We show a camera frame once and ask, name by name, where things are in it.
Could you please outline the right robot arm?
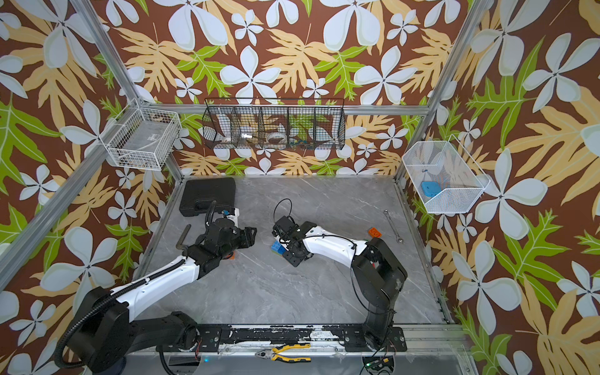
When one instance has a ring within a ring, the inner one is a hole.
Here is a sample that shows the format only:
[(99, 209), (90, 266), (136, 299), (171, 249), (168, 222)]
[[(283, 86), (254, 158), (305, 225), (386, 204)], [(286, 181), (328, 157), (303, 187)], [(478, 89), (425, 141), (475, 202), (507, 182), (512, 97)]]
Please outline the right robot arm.
[(362, 325), (365, 341), (379, 349), (388, 339), (395, 315), (395, 303), (408, 273), (395, 254), (379, 237), (356, 240), (331, 233), (315, 223), (295, 223), (283, 216), (273, 225), (278, 252), (293, 267), (313, 256), (324, 256), (351, 271), (351, 285), (367, 310)]

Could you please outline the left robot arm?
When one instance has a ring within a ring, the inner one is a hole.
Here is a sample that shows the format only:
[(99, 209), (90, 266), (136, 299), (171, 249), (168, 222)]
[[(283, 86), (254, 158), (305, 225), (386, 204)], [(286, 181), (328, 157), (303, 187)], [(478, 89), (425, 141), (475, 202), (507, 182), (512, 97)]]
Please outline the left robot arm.
[(254, 227), (237, 227), (237, 217), (214, 218), (209, 211), (205, 232), (192, 245), (181, 236), (181, 255), (144, 277), (116, 287), (92, 289), (84, 297), (53, 354), (61, 369), (87, 367), (101, 373), (130, 353), (167, 346), (191, 349), (198, 341), (198, 324), (184, 312), (142, 320), (140, 315), (167, 295), (206, 276), (238, 249), (255, 244)]

